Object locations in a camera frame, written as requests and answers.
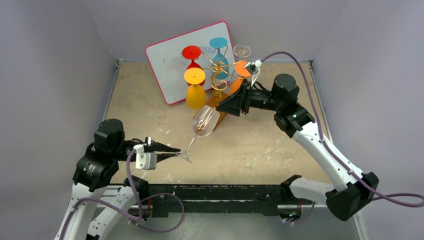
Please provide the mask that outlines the clear wine glass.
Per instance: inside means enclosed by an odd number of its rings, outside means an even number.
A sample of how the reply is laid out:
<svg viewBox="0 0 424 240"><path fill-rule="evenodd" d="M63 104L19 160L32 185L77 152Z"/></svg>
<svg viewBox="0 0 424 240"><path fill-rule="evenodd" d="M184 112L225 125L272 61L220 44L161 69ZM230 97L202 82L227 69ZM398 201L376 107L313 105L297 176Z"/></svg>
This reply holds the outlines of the clear wine glass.
<svg viewBox="0 0 424 240"><path fill-rule="evenodd" d="M232 48L232 52L236 62L245 61L251 55L251 48L248 45L237 44Z"/></svg>

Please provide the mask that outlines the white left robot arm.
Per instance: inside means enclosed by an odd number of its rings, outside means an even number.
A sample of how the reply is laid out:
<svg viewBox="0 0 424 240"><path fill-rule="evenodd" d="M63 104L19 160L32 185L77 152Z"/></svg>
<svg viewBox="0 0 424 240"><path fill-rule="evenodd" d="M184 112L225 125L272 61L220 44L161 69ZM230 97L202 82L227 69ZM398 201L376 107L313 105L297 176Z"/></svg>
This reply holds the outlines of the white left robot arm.
<svg viewBox="0 0 424 240"><path fill-rule="evenodd" d="M134 162L143 170L154 170L157 163L180 152L152 140L125 139L123 122L106 119L94 132L94 141L77 161L71 197L57 240L103 240L121 217L138 226L153 215L153 196L149 183L131 174ZM112 202L102 199L119 162L126 162L127 178Z"/></svg>

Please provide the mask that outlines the blue plastic wine glass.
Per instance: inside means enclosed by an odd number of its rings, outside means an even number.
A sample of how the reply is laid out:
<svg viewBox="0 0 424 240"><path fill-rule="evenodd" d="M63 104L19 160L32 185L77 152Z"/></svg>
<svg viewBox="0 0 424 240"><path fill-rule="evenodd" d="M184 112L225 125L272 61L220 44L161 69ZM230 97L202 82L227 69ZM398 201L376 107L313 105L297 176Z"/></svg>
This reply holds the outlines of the blue plastic wine glass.
<svg viewBox="0 0 424 240"><path fill-rule="evenodd" d="M216 79L225 80L229 76L229 62L225 57L226 51L228 50L228 40L224 37L215 37L209 41L209 46L214 54L211 60L211 72L212 74L216 74Z"/></svg>

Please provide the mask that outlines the red plastic wine glass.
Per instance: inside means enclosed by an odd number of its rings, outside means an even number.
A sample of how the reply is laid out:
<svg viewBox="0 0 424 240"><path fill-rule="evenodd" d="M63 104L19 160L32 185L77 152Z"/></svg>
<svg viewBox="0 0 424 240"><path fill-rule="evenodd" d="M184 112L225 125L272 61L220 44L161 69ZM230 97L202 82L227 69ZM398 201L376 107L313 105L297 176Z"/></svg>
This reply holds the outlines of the red plastic wine glass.
<svg viewBox="0 0 424 240"><path fill-rule="evenodd" d="M193 82L195 82L195 84L201 87L203 87L205 84L205 72L201 65L196 62L196 60L200 57L201 54L202 51L200 47L196 45L186 46L181 52L183 58L190 60L190 63L188 64L183 74L184 81L188 86L191 86ZM195 77L197 76L197 74L200 73L200 71L202 71L202 74L200 75L202 77L202 81L198 79L195 80Z"/></svg>

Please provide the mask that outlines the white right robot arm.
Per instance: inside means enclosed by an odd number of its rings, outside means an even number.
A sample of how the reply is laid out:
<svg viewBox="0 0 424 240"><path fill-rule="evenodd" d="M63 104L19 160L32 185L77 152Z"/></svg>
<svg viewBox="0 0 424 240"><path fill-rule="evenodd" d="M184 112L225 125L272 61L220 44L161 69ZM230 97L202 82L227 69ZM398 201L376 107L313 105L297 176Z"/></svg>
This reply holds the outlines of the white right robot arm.
<svg viewBox="0 0 424 240"><path fill-rule="evenodd" d="M364 173L325 137L314 117L298 103L299 86L293 76L281 73L271 90L256 89L244 80L240 88L221 101L216 109L233 116L247 114L250 108L274 111L278 128L302 146L318 163L331 183L326 184L293 175L281 183L280 196L288 204L298 199L325 205L339 220L347 221L374 196L379 184L373 173Z"/></svg>

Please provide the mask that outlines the yellow plastic wine glass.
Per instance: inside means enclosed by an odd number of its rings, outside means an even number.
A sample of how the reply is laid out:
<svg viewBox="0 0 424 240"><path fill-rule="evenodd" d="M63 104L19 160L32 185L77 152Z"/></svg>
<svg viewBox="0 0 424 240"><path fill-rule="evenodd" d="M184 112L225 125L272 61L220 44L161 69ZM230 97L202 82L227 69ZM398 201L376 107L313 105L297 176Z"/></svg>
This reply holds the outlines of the yellow plastic wine glass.
<svg viewBox="0 0 424 240"><path fill-rule="evenodd" d="M192 67L184 72L184 80L188 84L186 91L186 104L190 109L200 109L206 102L206 93L202 83L205 73L201 68Z"/></svg>

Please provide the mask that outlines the orange plastic wine glass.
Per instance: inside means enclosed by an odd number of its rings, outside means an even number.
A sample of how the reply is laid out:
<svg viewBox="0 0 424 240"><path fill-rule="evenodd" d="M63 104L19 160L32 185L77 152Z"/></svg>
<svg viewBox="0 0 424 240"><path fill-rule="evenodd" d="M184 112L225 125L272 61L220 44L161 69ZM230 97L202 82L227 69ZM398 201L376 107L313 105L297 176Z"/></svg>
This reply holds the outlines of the orange plastic wine glass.
<svg viewBox="0 0 424 240"><path fill-rule="evenodd" d="M230 89L229 89L229 95L232 95L235 93L241 86L244 79L250 77L252 74L246 69L245 65L247 64L247 61L240 61L237 64L235 64L234 71L231 74L231 80L230 80Z"/></svg>

